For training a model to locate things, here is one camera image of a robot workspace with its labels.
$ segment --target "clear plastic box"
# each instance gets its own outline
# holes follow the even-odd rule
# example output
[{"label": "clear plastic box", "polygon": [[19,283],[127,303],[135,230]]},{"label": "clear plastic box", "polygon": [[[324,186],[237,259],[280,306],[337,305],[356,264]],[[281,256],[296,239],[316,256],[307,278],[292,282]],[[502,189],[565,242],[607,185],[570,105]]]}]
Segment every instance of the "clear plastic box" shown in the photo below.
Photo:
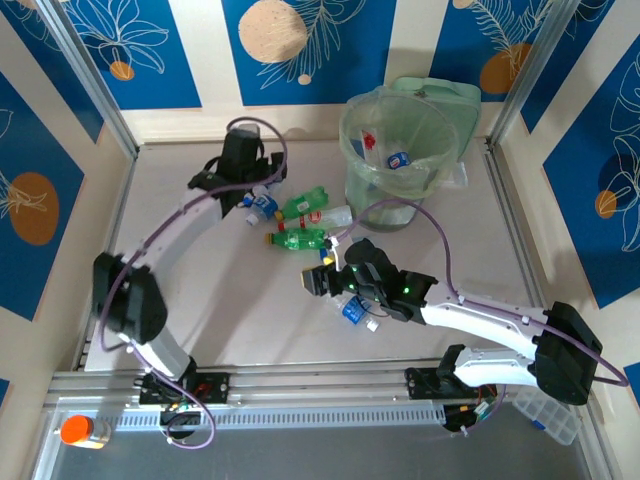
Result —
[{"label": "clear plastic box", "polygon": [[520,388],[513,406],[561,445],[571,445],[582,428],[578,416],[537,388]]}]

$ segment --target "gray floor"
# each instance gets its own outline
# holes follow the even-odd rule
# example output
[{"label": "gray floor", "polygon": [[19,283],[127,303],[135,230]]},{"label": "gray floor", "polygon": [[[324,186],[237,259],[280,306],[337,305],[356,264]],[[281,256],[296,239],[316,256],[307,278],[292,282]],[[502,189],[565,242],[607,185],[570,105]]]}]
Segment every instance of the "gray floor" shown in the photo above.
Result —
[{"label": "gray floor", "polygon": [[160,432],[120,433],[101,451],[62,447],[54,479],[582,479],[580,448],[563,447],[511,405],[465,439],[442,427],[220,432],[202,451]]}]

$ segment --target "orange bottle cap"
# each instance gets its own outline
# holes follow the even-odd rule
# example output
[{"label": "orange bottle cap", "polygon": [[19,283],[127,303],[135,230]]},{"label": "orange bottle cap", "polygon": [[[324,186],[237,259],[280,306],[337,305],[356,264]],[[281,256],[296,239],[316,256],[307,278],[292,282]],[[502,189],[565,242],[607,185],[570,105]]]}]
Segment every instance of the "orange bottle cap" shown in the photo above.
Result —
[{"label": "orange bottle cap", "polygon": [[93,421],[84,415],[74,415],[67,419],[60,430],[60,439],[67,445],[85,442],[93,431]]}]

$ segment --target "green plastic bottle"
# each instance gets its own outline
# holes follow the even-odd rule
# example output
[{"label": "green plastic bottle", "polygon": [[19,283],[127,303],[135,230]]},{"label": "green plastic bottle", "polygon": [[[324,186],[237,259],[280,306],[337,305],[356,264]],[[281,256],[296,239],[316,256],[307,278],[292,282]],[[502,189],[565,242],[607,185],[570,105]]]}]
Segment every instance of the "green plastic bottle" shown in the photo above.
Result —
[{"label": "green plastic bottle", "polygon": [[279,245],[289,250],[320,250],[324,248],[324,230],[291,228],[278,233],[267,233],[269,245]]},{"label": "green plastic bottle", "polygon": [[320,210],[327,203],[329,203],[329,194],[324,192],[324,187],[314,187],[290,199],[282,210],[275,213],[275,217],[279,222],[285,218],[298,218],[300,215]]}]

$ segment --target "orange circle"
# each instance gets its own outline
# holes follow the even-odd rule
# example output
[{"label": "orange circle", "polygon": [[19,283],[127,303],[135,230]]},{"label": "orange circle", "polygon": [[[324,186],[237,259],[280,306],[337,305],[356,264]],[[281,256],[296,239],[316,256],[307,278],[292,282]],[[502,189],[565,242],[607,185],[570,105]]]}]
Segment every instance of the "orange circle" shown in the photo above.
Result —
[{"label": "orange circle", "polygon": [[615,193],[610,190],[603,190],[596,198],[596,212],[602,218],[607,219],[613,217],[618,206],[618,198]]},{"label": "orange circle", "polygon": [[123,82],[128,82],[135,76],[135,72],[133,71],[133,68],[131,68],[131,65],[121,62],[120,60],[113,62],[109,67],[109,71],[111,72],[111,75]]},{"label": "orange circle", "polygon": [[53,184],[39,173],[23,173],[11,183],[9,208],[11,225],[25,242],[41,246],[53,238],[58,226],[60,205]]},{"label": "orange circle", "polygon": [[84,415],[68,418],[60,429],[60,439],[67,445],[86,442],[93,431],[93,420]]},{"label": "orange circle", "polygon": [[530,44],[518,43],[508,52],[496,53],[482,68],[480,88],[494,95],[508,93],[530,50]]}]

